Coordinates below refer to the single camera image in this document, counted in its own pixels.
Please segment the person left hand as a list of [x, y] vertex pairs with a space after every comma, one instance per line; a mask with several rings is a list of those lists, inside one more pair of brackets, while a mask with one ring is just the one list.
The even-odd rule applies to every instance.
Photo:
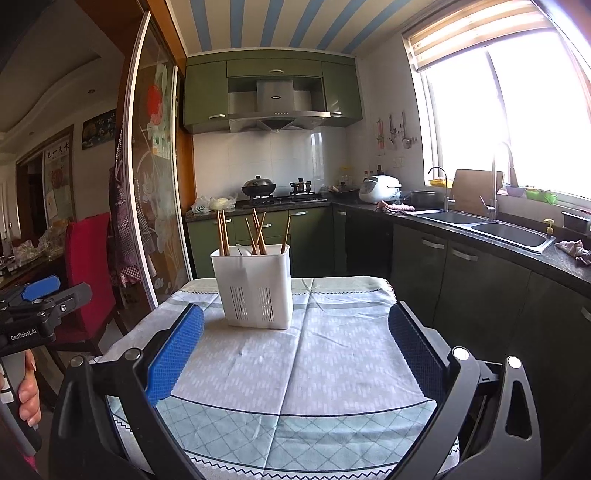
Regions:
[[31, 350], [25, 352], [25, 375], [19, 385], [18, 395], [21, 405], [20, 418], [29, 427], [36, 426], [41, 420], [40, 395], [35, 377], [36, 364]]

